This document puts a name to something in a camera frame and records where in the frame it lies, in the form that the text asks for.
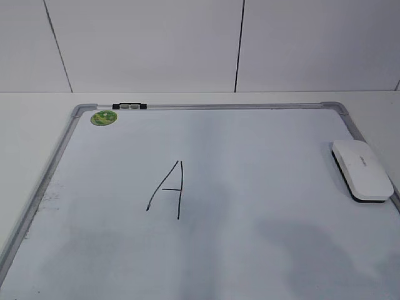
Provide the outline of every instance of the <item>round sticker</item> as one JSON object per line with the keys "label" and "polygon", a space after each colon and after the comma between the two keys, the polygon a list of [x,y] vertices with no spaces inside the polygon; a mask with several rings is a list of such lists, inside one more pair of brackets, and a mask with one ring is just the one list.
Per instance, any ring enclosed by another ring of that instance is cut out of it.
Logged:
{"label": "round sticker", "polygon": [[97,126],[110,125],[117,119],[117,114],[113,111],[99,111],[92,116],[90,121]]}

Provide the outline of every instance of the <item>white wall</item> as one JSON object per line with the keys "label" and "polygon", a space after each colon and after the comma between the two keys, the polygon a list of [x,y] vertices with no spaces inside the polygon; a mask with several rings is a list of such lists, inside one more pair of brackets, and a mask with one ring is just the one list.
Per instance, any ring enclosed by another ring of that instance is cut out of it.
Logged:
{"label": "white wall", "polygon": [[394,90],[399,0],[246,0],[237,91]]}
{"label": "white wall", "polygon": [[232,92],[242,0],[47,0],[74,92]]}
{"label": "white wall", "polygon": [[[243,0],[46,0],[74,92],[232,92]],[[400,0],[246,0],[237,91],[395,89]],[[0,0],[0,92],[68,92],[43,0]]]}
{"label": "white wall", "polygon": [[42,0],[0,1],[0,92],[68,92]]}

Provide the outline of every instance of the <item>whiteboard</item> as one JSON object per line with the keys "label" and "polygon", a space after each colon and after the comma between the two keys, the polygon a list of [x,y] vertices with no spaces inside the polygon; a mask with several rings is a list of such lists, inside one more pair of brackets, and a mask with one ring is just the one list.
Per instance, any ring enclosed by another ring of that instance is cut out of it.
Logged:
{"label": "whiteboard", "polygon": [[399,299],[399,213],[351,199],[336,111],[121,110],[108,126],[95,112],[0,299]]}

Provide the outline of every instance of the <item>whiteboard eraser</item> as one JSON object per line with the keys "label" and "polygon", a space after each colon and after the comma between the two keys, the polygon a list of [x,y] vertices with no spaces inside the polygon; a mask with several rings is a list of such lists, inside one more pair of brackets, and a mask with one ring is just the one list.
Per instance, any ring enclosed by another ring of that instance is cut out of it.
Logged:
{"label": "whiteboard eraser", "polygon": [[334,141],[332,153],[354,200],[383,203],[393,195],[389,176],[366,142]]}

